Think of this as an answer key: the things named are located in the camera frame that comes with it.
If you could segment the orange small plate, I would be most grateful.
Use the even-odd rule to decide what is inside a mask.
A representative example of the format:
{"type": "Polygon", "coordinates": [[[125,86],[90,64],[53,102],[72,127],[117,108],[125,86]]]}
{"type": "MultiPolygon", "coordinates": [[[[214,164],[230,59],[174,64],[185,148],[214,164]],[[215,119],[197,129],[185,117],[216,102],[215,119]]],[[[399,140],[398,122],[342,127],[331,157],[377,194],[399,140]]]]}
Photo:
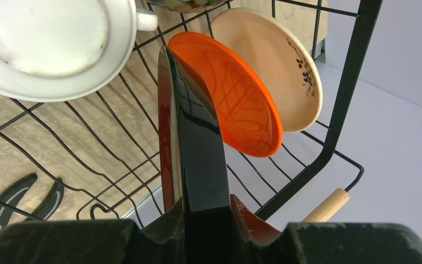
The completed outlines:
{"type": "Polygon", "coordinates": [[[253,157],[269,157],[279,150],[283,132],[275,102],[240,56],[192,31],[176,34],[167,47],[210,102],[224,143],[253,157]]]}

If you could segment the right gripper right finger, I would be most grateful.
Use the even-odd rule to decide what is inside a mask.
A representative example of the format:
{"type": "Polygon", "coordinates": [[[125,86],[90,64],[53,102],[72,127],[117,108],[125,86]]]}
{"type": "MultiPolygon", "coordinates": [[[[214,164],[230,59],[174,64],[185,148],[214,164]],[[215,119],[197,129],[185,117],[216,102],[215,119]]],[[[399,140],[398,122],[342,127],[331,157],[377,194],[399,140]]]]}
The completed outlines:
{"type": "Polygon", "coordinates": [[[236,263],[422,263],[422,240],[394,223],[289,223],[279,231],[230,196],[236,263]]]}

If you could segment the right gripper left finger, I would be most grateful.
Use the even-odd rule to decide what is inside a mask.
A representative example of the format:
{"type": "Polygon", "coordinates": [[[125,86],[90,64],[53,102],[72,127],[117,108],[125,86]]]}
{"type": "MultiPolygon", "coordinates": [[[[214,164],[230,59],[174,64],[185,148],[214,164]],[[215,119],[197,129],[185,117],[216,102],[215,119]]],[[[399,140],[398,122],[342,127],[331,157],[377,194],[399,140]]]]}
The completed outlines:
{"type": "Polygon", "coordinates": [[[0,232],[0,263],[184,263],[178,201],[143,229],[131,219],[27,221],[0,232]]]}

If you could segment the cream painted plate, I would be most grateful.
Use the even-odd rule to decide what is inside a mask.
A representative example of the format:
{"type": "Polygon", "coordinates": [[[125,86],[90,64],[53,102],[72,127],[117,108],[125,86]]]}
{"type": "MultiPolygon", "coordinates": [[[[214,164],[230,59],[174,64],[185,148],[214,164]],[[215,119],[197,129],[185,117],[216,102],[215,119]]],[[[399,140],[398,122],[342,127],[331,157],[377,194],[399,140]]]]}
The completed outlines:
{"type": "Polygon", "coordinates": [[[323,89],[316,65],[301,41],[276,19],[250,8],[231,8],[211,22],[216,40],[233,50],[271,94],[285,132],[317,120],[323,89]]]}

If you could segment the red rimmed plate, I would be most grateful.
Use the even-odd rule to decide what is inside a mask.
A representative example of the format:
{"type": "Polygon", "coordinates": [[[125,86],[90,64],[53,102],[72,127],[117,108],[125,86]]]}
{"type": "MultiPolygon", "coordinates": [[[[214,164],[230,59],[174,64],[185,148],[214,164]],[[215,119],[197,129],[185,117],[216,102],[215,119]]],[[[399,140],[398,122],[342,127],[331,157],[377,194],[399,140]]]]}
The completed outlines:
{"type": "Polygon", "coordinates": [[[160,49],[158,120],[164,209],[181,213],[186,263],[230,263],[232,213],[225,151],[205,87],[171,49],[160,49]]]}

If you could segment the white handled cup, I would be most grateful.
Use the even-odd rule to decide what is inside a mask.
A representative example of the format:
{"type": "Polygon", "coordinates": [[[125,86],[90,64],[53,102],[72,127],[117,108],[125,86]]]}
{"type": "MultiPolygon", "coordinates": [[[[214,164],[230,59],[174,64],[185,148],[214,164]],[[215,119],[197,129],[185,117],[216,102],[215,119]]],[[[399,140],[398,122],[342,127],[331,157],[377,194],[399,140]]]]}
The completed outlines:
{"type": "Polygon", "coordinates": [[[61,102],[92,94],[125,66],[158,17],[134,1],[0,1],[0,95],[61,102]]]}

